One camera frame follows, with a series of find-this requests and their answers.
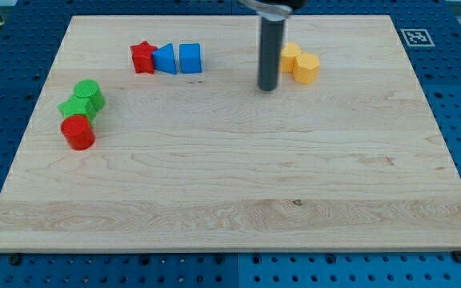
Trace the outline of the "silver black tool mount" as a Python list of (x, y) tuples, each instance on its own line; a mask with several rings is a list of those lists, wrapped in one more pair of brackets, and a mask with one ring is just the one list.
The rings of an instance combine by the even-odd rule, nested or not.
[(266, 18), (287, 19), (294, 10), (303, 8), (307, 0), (238, 0), (238, 3)]

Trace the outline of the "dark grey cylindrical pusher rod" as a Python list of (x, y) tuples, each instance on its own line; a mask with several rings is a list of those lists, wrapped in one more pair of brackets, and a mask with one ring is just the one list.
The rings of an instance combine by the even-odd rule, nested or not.
[(280, 54), (285, 21), (261, 17), (259, 39), (258, 87), (275, 90), (278, 85)]

